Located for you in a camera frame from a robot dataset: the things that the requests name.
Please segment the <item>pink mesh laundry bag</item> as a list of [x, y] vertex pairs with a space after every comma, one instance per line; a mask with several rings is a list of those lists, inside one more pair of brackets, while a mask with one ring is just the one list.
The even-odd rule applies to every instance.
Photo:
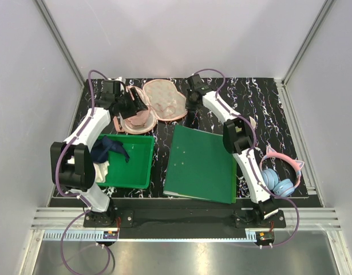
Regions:
[[142, 88], [128, 86], [127, 91], [136, 91], [147, 109], [126, 119], [114, 117], [114, 126], [119, 133], [141, 135], [153, 130], [160, 121], [176, 121], [187, 114], [186, 97], [169, 80], [151, 80]]

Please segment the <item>pink satin bra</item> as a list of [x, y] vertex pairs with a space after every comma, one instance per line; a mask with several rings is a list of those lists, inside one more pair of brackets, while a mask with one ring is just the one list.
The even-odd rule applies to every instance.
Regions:
[[136, 88], [141, 99], [148, 106], [148, 110], [138, 112], [135, 116], [127, 119], [120, 118], [120, 123], [114, 117], [113, 122], [117, 132], [139, 135], [154, 129], [159, 121], [176, 120], [179, 108], [176, 98], [172, 97], [173, 88], [143, 90], [135, 86], [129, 86], [127, 87], [129, 93], [130, 88]]

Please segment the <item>green plastic bin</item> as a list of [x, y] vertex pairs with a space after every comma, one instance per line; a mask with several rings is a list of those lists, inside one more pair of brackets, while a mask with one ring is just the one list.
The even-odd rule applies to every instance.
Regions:
[[137, 188], [146, 189], [149, 186], [154, 137], [141, 135], [100, 135], [123, 143], [125, 150], [130, 156], [129, 162], [123, 155], [109, 153], [109, 172], [104, 183], [98, 183], [102, 187]]

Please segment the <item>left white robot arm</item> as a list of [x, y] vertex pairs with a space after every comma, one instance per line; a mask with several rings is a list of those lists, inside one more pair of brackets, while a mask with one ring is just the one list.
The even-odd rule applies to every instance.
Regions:
[[75, 197], [88, 207], [87, 214], [103, 226], [116, 221], [113, 201], [95, 181], [91, 150], [102, 130], [114, 116], [127, 119], [146, 109], [135, 89], [128, 89], [121, 78], [106, 78], [103, 92], [92, 96], [92, 106], [77, 129], [64, 141], [50, 147], [52, 181], [63, 197]]

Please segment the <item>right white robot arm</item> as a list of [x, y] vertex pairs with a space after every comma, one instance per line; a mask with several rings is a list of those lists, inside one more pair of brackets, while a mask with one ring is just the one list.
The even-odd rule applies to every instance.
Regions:
[[186, 109], [208, 108], [223, 123], [223, 145], [236, 160], [247, 183], [250, 199], [254, 204], [252, 220], [265, 227], [273, 220], [278, 207], [261, 175], [255, 159], [256, 135], [250, 119], [243, 117], [221, 99], [208, 85], [191, 86], [187, 89]]

